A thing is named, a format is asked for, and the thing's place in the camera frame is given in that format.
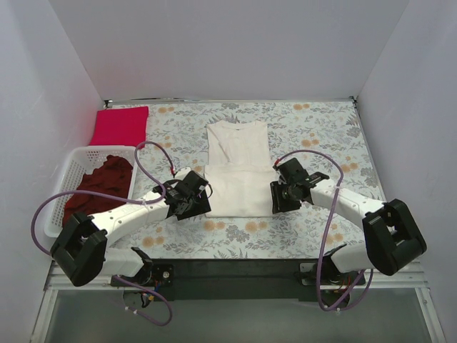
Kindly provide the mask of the white t shirt red print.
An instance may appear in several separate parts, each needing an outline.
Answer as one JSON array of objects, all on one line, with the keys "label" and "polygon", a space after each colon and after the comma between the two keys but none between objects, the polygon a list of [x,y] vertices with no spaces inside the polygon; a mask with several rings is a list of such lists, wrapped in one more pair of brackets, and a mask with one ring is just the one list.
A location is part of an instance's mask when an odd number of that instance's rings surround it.
[{"label": "white t shirt red print", "polygon": [[204,176],[212,187],[208,218],[271,217],[270,183],[276,180],[267,123],[207,125],[209,160]]}]

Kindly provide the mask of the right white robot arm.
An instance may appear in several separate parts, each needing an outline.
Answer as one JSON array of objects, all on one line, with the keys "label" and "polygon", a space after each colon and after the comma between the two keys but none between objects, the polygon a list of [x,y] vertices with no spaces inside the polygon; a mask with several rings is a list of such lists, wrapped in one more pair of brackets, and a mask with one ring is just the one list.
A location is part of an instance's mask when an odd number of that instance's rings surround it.
[{"label": "right white robot arm", "polygon": [[295,158],[273,168],[279,175],[270,184],[273,213],[296,211],[309,203],[331,210],[363,232],[363,243],[323,254],[315,270],[328,282],[339,284],[350,272],[363,269],[391,276],[426,252],[426,241],[401,200],[382,202],[340,188],[321,172],[309,174]]}]

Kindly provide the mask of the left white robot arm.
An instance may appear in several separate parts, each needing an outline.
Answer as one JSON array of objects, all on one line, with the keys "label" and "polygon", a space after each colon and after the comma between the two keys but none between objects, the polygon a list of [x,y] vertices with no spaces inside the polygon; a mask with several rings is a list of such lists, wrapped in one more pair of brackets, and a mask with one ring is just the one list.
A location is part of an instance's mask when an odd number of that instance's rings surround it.
[{"label": "left white robot arm", "polygon": [[182,220],[209,212],[206,191],[210,187],[190,170],[115,209],[72,214],[51,247],[51,256],[75,287],[98,276],[121,277],[138,286],[152,284],[157,274],[152,259],[138,247],[117,249],[114,243],[169,217]]}]

